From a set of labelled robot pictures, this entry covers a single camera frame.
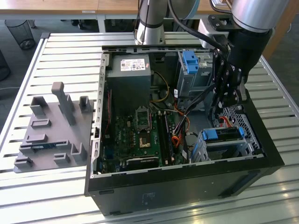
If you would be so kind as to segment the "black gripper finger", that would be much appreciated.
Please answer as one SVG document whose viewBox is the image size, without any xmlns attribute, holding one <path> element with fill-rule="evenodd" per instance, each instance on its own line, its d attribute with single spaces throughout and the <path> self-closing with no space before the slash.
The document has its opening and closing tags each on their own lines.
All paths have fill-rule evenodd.
<svg viewBox="0 0 299 224">
<path fill-rule="evenodd" d="M 231 67 L 227 71 L 226 89 L 224 92 L 224 107 L 231 107 L 247 102 L 245 77 L 240 68 Z"/>
<path fill-rule="evenodd" d="M 214 115 L 228 106 L 228 62 L 220 51 L 214 51 Z"/>
</svg>

